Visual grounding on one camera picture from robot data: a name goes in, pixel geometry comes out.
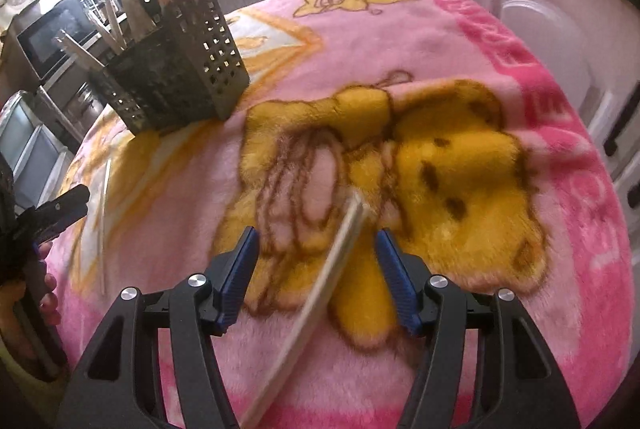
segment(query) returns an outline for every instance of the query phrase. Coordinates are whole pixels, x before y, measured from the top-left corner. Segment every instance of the finger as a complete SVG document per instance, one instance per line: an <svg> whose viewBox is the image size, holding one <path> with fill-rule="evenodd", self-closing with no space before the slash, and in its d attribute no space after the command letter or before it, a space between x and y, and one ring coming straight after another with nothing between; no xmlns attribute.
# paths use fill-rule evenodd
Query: finger
<svg viewBox="0 0 640 429"><path fill-rule="evenodd" d="M49 252L51 252L51 247L53 247L52 241L47 241L46 243L43 243L40 247L38 247L39 258L45 259L49 255Z"/></svg>
<svg viewBox="0 0 640 429"><path fill-rule="evenodd" d="M58 312L57 310L49 314L46 314L42 317L44 319L45 324L48 326L58 326L60 324L60 321L62 320L62 316L60 315L60 312Z"/></svg>
<svg viewBox="0 0 640 429"><path fill-rule="evenodd" d="M56 276L52 274L47 274L44 277L44 284L50 291L53 292L58 286L58 280L56 279Z"/></svg>
<svg viewBox="0 0 640 429"><path fill-rule="evenodd" d="M53 313L58 308L58 296L53 293L45 294L40 301L40 312L45 314Z"/></svg>

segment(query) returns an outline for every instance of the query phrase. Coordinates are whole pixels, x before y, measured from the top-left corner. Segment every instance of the microwave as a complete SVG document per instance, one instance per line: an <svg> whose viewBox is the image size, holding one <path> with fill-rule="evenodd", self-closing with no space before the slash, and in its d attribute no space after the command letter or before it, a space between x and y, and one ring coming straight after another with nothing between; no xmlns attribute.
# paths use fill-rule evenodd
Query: microwave
<svg viewBox="0 0 640 429"><path fill-rule="evenodd" d="M67 59L65 52L54 42L60 30L67 32L80 44L96 33L80 0L61 0L17 36L20 47L40 80L46 79Z"/></svg>

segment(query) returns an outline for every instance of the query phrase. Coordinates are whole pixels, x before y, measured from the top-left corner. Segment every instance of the person's arm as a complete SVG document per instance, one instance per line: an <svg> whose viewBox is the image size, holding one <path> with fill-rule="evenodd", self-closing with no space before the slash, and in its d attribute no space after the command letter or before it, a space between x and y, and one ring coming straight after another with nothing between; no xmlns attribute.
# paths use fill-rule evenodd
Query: person's arm
<svg viewBox="0 0 640 429"><path fill-rule="evenodd" d="M47 257L50 249L50 243L40 247L42 259ZM51 292L42 299L40 312L47 324L55 326L60 323L58 298L53 293L56 279L47 274L45 283ZM25 291L24 281L10 281L0 286L0 361L38 415L53 424L64 394L67 372L64 369L53 381L44 380L45 374L33 347L14 315L14 304Z"/></svg>

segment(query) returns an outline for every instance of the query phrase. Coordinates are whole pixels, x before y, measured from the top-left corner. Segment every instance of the table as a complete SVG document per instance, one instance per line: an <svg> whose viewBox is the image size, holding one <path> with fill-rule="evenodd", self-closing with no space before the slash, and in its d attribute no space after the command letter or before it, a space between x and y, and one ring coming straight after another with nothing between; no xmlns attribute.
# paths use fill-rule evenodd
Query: table
<svg viewBox="0 0 640 429"><path fill-rule="evenodd" d="M65 188L92 191L86 220L49 256L70 361L121 289L173 287L253 225L261 256L244 311L214 340L242 412L355 186L375 219L265 427L397 423L422 350L399 329L375 260L382 226L466 289L516 291L591 421L628 362L625 222L575 110L523 43L472 0L267 0L226 19L252 78L229 120L133 138L107 108L70 167ZM160 342L167 411L179 423L167 333ZM469 332L458 420L476 343Z"/></svg>

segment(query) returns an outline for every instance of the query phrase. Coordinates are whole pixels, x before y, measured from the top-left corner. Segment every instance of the tablecloth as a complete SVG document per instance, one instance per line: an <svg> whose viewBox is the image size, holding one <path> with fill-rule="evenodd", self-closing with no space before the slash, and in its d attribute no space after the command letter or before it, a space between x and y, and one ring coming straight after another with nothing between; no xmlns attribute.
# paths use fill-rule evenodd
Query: tablecloth
<svg viewBox="0 0 640 429"><path fill-rule="evenodd" d="M251 75L233 116L133 137L107 108L68 171L63 190L92 191L87 218L49 256L71 363L122 288L173 287L253 225L261 254L243 311L213 341L240 414L355 186L374 220L262 427L395 427L424 342L398 326L373 252L382 226L465 289L516 291L591 421L628 362L628 238L585 128L523 43L473 0L267 0L226 19ZM180 425L165 330L160 341L165 404ZM457 421L475 345L469 332Z"/></svg>

